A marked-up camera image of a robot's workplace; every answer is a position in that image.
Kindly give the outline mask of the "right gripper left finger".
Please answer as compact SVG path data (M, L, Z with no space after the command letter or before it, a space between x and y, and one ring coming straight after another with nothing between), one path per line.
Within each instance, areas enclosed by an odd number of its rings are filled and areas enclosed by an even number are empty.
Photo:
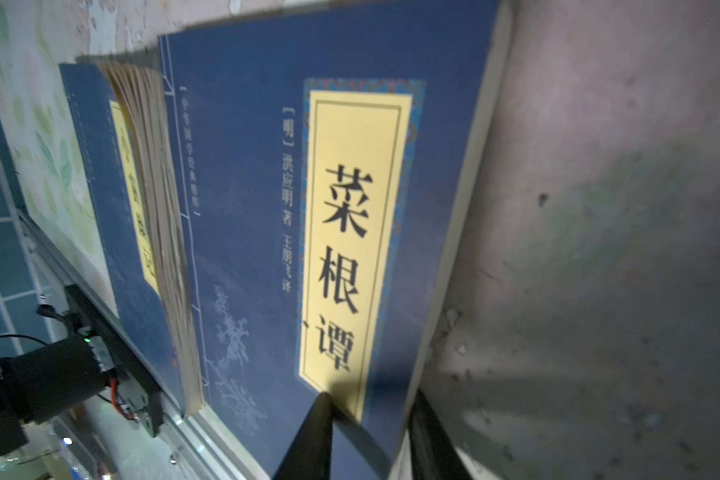
M335 407L320 393L286 452L273 480L328 480L331 471Z

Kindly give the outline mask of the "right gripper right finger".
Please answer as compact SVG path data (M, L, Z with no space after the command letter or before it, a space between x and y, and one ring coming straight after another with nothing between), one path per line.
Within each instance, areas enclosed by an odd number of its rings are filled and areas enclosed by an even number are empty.
M408 420L414 480L471 480L446 430L421 390Z

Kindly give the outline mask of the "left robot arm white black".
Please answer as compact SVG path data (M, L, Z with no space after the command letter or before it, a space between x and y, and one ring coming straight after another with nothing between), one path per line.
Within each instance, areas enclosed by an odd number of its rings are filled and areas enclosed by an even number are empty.
M80 335L0 358L0 457L28 443L24 425L41 424L105 389L112 375Z

